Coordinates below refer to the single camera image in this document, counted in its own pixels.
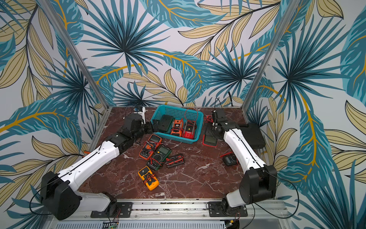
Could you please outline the dark green multimeter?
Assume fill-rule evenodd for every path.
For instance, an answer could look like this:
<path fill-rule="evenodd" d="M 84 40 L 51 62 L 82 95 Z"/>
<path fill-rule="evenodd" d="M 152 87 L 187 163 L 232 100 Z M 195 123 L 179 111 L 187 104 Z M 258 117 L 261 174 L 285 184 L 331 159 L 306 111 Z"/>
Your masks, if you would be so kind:
<path fill-rule="evenodd" d="M 174 121 L 174 117 L 171 115 L 163 114 L 161 119 L 159 120 L 158 130 L 161 133 L 167 133 L 169 129 L 172 127 Z"/>

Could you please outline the red black large multimeter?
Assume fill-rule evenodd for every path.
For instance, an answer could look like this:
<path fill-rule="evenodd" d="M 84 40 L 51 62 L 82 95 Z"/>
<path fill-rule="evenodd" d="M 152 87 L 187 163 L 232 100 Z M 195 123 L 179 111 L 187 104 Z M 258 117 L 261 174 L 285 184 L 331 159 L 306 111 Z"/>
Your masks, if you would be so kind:
<path fill-rule="evenodd" d="M 203 135 L 203 145 L 209 147 L 217 147 L 217 138 L 214 136 L 212 127 L 213 127 L 213 117 L 211 115 L 207 115 L 204 118 L 204 135 Z"/>

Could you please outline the orange black multimeter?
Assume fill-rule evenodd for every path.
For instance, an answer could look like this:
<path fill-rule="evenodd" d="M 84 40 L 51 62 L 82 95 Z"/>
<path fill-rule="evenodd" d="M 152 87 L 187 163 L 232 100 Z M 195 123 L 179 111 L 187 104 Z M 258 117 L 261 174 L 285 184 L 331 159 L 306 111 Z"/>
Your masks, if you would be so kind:
<path fill-rule="evenodd" d="M 155 153 L 157 148 L 162 144 L 162 138 L 152 134 L 141 149 L 139 157 L 143 160 L 148 160 Z"/>

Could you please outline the orange clamp multimeter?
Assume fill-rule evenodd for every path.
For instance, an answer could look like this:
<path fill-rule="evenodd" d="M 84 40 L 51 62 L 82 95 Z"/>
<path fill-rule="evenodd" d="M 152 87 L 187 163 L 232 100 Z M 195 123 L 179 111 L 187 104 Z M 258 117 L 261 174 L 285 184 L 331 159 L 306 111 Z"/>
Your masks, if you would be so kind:
<path fill-rule="evenodd" d="M 184 132 L 184 121 L 183 119 L 175 119 L 171 128 L 170 135 L 181 137 Z"/>

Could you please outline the red clamp multimeter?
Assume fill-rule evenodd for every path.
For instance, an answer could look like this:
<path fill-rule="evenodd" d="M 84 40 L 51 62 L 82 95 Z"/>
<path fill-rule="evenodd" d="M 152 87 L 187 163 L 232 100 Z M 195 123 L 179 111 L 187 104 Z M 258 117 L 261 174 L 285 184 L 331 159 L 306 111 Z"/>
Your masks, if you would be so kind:
<path fill-rule="evenodd" d="M 190 120 L 186 117 L 186 114 L 187 114 L 188 110 L 196 111 L 197 115 L 196 115 L 195 120 Z M 184 138 L 194 139 L 195 131 L 196 131 L 196 128 L 197 128 L 197 124 L 196 124 L 197 123 L 197 118 L 198 118 L 198 110 L 196 108 L 188 108 L 185 111 L 186 123 L 185 123 L 184 135 L 183 135 Z"/>

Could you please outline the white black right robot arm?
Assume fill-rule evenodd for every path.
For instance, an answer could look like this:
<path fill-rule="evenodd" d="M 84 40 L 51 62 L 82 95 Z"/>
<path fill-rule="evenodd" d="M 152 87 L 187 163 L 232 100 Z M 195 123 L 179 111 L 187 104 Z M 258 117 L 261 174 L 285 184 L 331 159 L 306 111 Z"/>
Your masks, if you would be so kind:
<path fill-rule="evenodd" d="M 223 198 L 223 208 L 230 210 L 274 198 L 277 184 L 275 167 L 268 166 L 254 152 L 240 126 L 226 117 L 224 109 L 213 110 L 212 117 L 213 133 L 229 145 L 244 172 L 239 188 Z"/>

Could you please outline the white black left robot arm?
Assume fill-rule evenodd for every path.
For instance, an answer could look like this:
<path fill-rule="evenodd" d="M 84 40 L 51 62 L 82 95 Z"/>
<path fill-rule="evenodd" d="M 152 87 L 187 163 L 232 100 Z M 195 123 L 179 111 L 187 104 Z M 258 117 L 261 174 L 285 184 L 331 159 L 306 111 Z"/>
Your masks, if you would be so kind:
<path fill-rule="evenodd" d="M 115 197 L 107 192 L 82 193 L 78 189 L 97 170 L 131 148 L 136 140 L 157 132 L 158 124 L 157 120 L 145 121 L 138 113 L 126 116 L 121 129 L 83 159 L 58 173 L 48 172 L 43 176 L 42 205 L 58 220 L 88 211 L 101 217 L 115 216 L 118 213 Z"/>

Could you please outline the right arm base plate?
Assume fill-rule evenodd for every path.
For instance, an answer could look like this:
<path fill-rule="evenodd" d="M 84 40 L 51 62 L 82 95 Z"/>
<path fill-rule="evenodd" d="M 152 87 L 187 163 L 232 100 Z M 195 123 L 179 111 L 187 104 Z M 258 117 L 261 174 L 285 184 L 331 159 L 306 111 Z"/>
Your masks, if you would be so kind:
<path fill-rule="evenodd" d="M 230 207 L 222 201 L 210 201 L 206 203 L 206 209 L 209 211 L 210 217 L 247 217 L 247 209 L 245 206 Z"/>

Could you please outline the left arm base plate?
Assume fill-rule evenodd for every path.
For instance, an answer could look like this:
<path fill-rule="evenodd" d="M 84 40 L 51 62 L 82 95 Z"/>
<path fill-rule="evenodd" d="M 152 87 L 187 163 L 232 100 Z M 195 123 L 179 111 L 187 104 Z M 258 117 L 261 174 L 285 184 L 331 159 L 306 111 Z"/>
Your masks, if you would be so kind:
<path fill-rule="evenodd" d="M 91 218 L 129 218 L 131 211 L 132 202 L 116 202 L 104 211 L 92 211 Z"/>

